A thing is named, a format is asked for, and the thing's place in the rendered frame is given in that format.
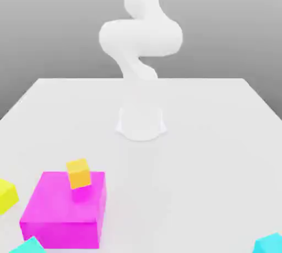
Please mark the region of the small cyan cube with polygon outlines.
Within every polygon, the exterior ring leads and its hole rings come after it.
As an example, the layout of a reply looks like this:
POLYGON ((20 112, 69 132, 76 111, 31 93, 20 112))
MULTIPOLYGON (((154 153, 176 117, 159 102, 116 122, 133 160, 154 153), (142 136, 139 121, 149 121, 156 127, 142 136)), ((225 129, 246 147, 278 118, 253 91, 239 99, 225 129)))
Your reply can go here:
POLYGON ((257 239, 252 253, 282 253, 282 235, 274 233, 257 239))

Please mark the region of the small turquoise cube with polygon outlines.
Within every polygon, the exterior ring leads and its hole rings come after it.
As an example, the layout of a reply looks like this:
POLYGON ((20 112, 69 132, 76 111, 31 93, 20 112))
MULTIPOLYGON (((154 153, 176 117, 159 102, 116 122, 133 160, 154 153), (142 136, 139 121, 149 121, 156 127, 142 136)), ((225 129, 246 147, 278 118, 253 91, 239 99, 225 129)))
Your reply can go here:
POLYGON ((32 236, 9 253, 47 253, 39 241, 32 236))

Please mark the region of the small orange cube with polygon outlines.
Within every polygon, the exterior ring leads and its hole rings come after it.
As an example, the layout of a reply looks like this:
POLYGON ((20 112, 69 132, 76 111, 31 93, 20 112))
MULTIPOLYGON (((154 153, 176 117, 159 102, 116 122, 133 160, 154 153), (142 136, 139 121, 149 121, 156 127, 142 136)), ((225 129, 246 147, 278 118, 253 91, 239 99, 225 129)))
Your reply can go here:
POLYGON ((90 169, 85 158, 69 161, 66 166, 72 190, 91 184, 90 169))

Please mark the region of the large magenta box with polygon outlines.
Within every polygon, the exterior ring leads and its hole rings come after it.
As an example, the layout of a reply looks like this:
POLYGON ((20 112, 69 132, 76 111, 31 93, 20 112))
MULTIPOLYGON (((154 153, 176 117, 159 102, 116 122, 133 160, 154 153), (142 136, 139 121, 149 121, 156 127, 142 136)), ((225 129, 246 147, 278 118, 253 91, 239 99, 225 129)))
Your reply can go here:
POLYGON ((45 249, 98 249, 106 206, 105 172, 72 190, 67 172, 43 172, 20 219, 24 240, 45 249))

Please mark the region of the small yellow cube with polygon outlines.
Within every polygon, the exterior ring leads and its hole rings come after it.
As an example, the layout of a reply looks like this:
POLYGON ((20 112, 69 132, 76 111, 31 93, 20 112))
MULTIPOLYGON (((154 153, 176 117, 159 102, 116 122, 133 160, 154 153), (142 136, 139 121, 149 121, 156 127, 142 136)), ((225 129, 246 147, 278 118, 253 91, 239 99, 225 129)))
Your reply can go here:
POLYGON ((0 215, 6 213, 18 201, 19 197, 15 185, 0 179, 0 215))

